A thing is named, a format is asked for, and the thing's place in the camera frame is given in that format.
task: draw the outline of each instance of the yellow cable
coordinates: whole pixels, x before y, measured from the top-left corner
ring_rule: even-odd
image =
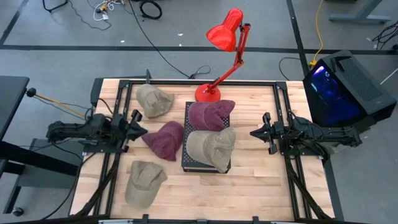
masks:
[[[71,109],[69,106],[62,104],[62,103],[58,102],[57,100],[53,100],[53,99],[51,99],[51,98],[48,98],[48,97],[46,97],[46,96],[42,96],[42,95],[39,95],[39,94],[36,94],[36,96],[39,97],[39,98],[41,98],[41,99],[43,99],[43,100],[47,100],[47,101],[50,101],[50,102],[52,102],[52,103],[56,103],[56,104],[58,104],[58,105],[64,107],[65,109],[74,112],[74,113],[77,114],[77,115],[80,115],[80,116],[82,116],[82,117],[85,117],[84,114],[79,113],[79,112],[75,111],[74,109]]]
[[[310,66],[312,66],[312,67],[314,67],[317,64],[317,56],[318,56],[319,52],[323,49],[323,42],[322,42],[322,38],[321,38],[321,33],[319,32],[319,28],[318,28],[318,16],[319,16],[319,12],[321,11],[322,4],[323,4],[323,0],[321,0],[321,3],[319,4],[319,8],[318,8],[318,11],[317,11],[317,15],[315,16],[315,26],[317,27],[317,33],[318,33],[319,41],[321,42],[321,48],[313,56],[312,62],[310,62]]]

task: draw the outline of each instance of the wheel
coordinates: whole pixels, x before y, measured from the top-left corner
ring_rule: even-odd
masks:
[[[19,217],[19,216],[21,216],[21,215],[24,214],[24,210],[21,209],[21,208],[16,207],[16,208],[13,208],[13,209],[12,209],[12,212],[11,212],[11,213],[12,213],[13,215]]]

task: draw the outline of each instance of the baseball cap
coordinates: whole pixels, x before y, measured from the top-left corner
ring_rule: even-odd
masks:
[[[234,107],[232,100],[195,102],[189,107],[188,120],[199,130],[221,131],[225,128],[222,118],[227,118]]]
[[[141,136],[157,157],[176,161],[175,154],[182,145],[184,128],[175,121],[169,121],[156,133]]]
[[[224,173],[231,160],[235,144],[235,130],[228,127],[218,131],[193,131],[187,139],[188,155]]]
[[[163,167],[144,161],[134,161],[126,187],[126,202],[134,208],[148,208],[155,200],[157,192],[167,176]]]
[[[137,90],[137,101],[147,118],[155,118],[169,112],[174,94],[167,94],[150,84],[143,84]]]

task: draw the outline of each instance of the black desk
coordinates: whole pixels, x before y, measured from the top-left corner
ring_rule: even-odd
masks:
[[[75,176],[78,169],[76,165],[3,141],[12,118],[25,95],[28,82],[29,78],[27,77],[0,76],[0,178],[3,172],[17,174],[20,177],[24,172],[25,165]],[[3,213],[11,213],[12,211],[21,189],[18,181],[19,178]]]

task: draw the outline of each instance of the lamp shade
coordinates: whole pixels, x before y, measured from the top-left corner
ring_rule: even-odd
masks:
[[[243,12],[240,9],[231,9],[221,25],[211,28],[207,39],[216,47],[227,52],[233,52],[236,46],[235,31],[242,23]]]

